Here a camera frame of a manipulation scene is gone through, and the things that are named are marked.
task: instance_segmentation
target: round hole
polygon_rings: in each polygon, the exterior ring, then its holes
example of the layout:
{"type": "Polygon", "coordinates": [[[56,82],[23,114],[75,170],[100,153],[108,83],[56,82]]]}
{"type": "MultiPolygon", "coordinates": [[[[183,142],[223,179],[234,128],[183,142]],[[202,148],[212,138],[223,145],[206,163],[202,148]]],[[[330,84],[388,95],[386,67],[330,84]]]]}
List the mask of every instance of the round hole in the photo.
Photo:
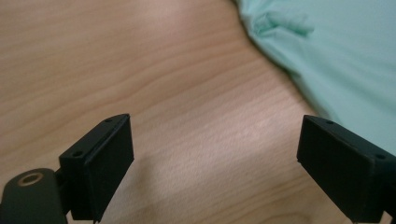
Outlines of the round hole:
{"type": "Polygon", "coordinates": [[[375,156],[377,158],[379,158],[380,160],[384,160],[386,158],[384,155],[381,155],[381,154],[376,154],[375,156]]]}
{"type": "Polygon", "coordinates": [[[32,174],[29,174],[29,175],[26,175],[26,176],[22,177],[18,181],[18,185],[21,186],[21,187],[30,186],[30,185],[33,185],[33,184],[37,183],[42,178],[43,178],[43,174],[41,174],[41,173],[32,173],[32,174]]]}
{"type": "Polygon", "coordinates": [[[73,157],[79,157],[82,155],[82,151],[77,151],[73,153],[73,157]]]}

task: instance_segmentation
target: table surface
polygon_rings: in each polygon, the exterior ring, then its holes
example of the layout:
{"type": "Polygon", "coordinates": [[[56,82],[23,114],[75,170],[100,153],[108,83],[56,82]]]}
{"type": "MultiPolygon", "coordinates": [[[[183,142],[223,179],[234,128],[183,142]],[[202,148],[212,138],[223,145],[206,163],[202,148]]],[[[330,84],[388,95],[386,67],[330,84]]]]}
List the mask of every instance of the table surface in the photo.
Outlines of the table surface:
{"type": "Polygon", "coordinates": [[[0,70],[1,189],[129,113],[102,223],[350,223],[296,160],[315,112],[232,1],[2,2],[0,70]]]}

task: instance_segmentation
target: mint green cloth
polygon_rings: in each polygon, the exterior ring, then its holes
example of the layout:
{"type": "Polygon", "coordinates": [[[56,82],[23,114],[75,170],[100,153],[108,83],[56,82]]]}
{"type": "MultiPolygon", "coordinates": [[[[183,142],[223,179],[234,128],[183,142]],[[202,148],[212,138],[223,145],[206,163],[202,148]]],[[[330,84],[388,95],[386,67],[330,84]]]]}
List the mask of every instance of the mint green cloth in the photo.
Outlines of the mint green cloth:
{"type": "Polygon", "coordinates": [[[320,116],[396,155],[395,0],[236,0],[320,116]]]}

